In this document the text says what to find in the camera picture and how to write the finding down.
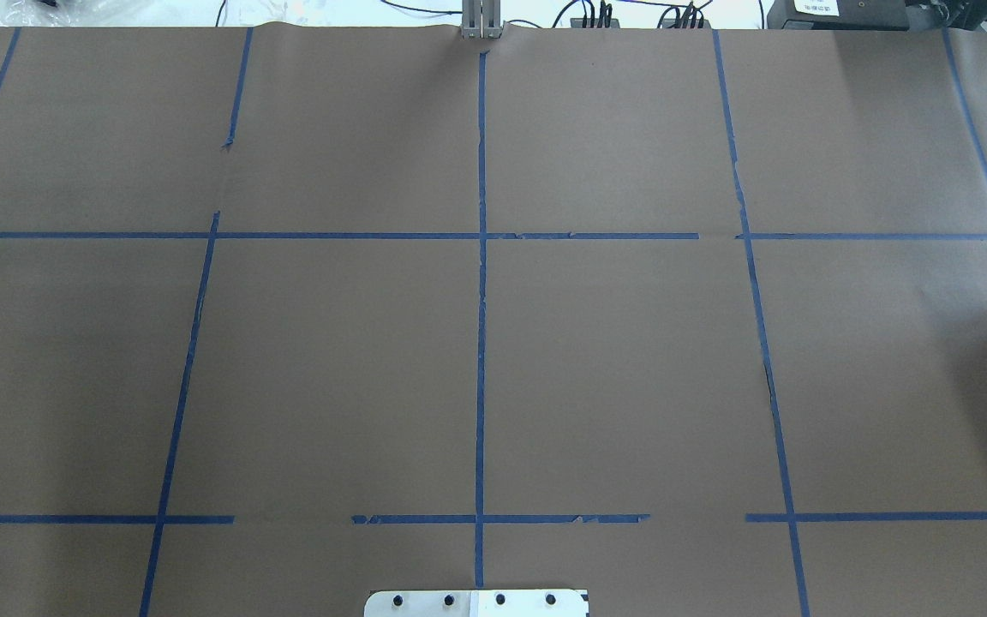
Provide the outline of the aluminium frame post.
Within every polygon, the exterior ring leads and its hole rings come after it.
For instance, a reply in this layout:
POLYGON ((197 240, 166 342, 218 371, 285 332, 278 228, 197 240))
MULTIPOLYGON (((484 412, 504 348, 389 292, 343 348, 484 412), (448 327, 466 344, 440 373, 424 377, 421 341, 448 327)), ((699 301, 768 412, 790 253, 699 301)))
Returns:
POLYGON ((463 0, 461 35, 463 39, 500 39, 504 35, 500 0, 463 0))

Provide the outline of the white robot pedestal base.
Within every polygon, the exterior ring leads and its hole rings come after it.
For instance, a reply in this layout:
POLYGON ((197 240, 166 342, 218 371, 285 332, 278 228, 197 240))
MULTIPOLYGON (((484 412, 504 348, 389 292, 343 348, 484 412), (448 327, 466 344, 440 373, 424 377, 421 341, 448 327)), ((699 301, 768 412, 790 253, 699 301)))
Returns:
POLYGON ((381 590, 364 616, 589 616, 586 590, 381 590))

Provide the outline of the black box device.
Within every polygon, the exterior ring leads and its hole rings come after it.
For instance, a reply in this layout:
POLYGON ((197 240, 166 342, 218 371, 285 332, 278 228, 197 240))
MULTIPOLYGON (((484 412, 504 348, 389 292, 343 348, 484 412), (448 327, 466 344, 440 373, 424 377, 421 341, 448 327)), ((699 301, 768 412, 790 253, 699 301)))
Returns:
POLYGON ((775 1, 769 30, 908 31, 905 1, 775 1))

